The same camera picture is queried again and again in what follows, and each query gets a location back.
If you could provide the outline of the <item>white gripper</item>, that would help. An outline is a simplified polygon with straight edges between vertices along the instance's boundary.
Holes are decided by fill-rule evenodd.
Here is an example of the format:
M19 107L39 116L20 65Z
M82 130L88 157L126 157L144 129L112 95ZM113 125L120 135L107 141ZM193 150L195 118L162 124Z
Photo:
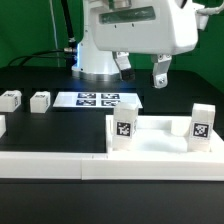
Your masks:
M198 32L208 22L197 11L203 6L192 0L83 0L84 15L93 41L113 59L123 81L135 79L129 53L152 55L153 86L167 86L172 56L193 50Z

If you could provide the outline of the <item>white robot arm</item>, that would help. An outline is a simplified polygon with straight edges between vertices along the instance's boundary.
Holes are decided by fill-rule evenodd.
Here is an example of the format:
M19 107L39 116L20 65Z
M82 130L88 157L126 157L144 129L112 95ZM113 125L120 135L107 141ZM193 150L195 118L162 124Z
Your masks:
M207 25L193 0L82 0L84 33L72 67L85 78L132 80L129 55L149 54L153 86L164 88L174 55L193 50Z

